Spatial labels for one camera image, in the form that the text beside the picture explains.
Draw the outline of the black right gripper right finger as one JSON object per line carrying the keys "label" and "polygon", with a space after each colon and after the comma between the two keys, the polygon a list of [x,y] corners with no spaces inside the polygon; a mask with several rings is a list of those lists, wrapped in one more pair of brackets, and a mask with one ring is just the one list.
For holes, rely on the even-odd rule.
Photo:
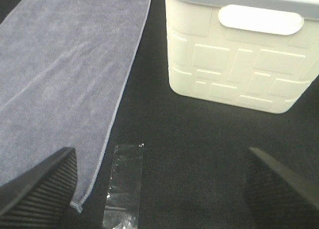
{"label": "black right gripper right finger", "polygon": [[258,229],[317,229],[319,187],[251,147],[244,199]]}

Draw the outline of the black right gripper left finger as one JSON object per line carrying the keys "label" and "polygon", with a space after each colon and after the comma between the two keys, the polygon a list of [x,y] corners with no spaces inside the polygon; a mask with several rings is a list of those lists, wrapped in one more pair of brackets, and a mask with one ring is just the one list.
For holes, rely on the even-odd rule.
{"label": "black right gripper left finger", "polygon": [[78,181],[76,150],[64,147],[0,188],[2,229],[57,229]]}

